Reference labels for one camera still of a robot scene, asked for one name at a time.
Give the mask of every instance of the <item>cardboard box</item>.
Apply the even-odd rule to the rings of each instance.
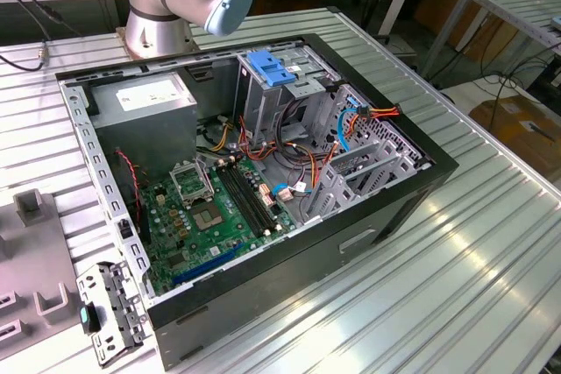
[[[470,117],[487,129],[494,100],[472,110]],[[561,177],[561,126],[529,99],[518,95],[499,100],[492,134],[549,181]]]

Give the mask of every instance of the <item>blue plastic clip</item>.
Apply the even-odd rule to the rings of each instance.
[[[263,50],[247,54],[247,59],[271,87],[294,82],[296,77],[288,72],[272,54]]]

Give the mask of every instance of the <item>motherboard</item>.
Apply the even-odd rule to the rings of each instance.
[[[209,169],[180,167],[140,189],[154,291],[161,295],[295,229],[270,190],[247,158]]]

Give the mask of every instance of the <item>green motherboard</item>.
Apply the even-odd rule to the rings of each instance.
[[[232,190],[230,180],[219,174],[221,169],[216,167],[206,172],[214,196],[195,201],[192,206],[185,204],[171,176],[140,190],[150,227],[150,239],[143,238],[143,244],[151,263],[149,277],[158,295],[295,228],[284,206],[275,203],[273,207],[261,205],[259,209],[266,212],[265,218],[274,220],[275,229],[268,230],[265,235],[255,229],[253,215],[247,214],[248,209],[256,210],[255,198],[262,199],[255,187],[267,184],[272,190],[272,186],[263,180],[249,159],[241,159],[230,170],[236,171],[239,180],[243,178],[249,187],[252,186],[247,194],[253,197],[245,197],[250,199],[248,203],[253,201],[252,207],[241,201],[240,195]],[[179,174],[176,180],[182,194],[192,194],[204,187],[196,172]]]

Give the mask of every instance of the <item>slotted aluminum table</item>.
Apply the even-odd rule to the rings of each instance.
[[[470,1],[479,4],[482,9],[473,20],[473,24],[465,32],[458,48],[468,42],[477,27],[483,22],[485,15],[491,12],[533,40],[543,44],[544,47],[556,46],[551,50],[552,52],[561,53],[561,31],[550,24],[552,18],[561,16],[561,0],[458,0],[429,50],[428,58],[421,72],[422,76],[427,76],[444,43],[450,37],[454,26]]]
[[[173,373],[538,372],[561,343],[560,193],[341,14],[248,18],[202,48],[317,32],[460,164],[398,233]],[[37,45],[3,48],[21,64]],[[53,74],[128,60],[113,35],[51,45],[41,72],[0,66],[0,201],[53,193],[77,273],[118,261]],[[149,337],[106,372],[161,372]],[[100,372],[74,326],[2,373]]]

